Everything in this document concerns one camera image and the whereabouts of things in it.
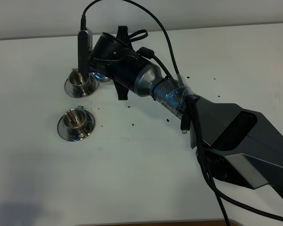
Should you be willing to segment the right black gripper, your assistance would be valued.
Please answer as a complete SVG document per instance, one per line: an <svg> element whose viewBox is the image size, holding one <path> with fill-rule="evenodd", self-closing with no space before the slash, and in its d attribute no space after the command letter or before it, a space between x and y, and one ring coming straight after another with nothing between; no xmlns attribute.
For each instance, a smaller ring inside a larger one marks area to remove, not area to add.
<svg viewBox="0 0 283 226"><path fill-rule="evenodd" d="M118 100L128 100L129 90L134 91L136 78L146 65L146 59L128 43L128 27L118 26L117 37L104 32L88 59L96 71L113 80Z"/></svg>

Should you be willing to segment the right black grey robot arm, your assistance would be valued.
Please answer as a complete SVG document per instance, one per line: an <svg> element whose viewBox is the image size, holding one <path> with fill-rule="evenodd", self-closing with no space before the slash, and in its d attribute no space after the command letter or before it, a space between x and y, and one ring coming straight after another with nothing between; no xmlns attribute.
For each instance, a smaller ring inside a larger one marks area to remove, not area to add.
<svg viewBox="0 0 283 226"><path fill-rule="evenodd" d="M212 177L250 189L269 185L283 198L283 136L259 112L237 104L213 103L192 92L183 79L163 77L161 62L145 47L134 50L131 43L147 36L146 31L128 34L120 26L116 36L103 33L89 62L111 78L120 100L128 91L152 97L181 120L189 131L191 146L201 143Z"/></svg>

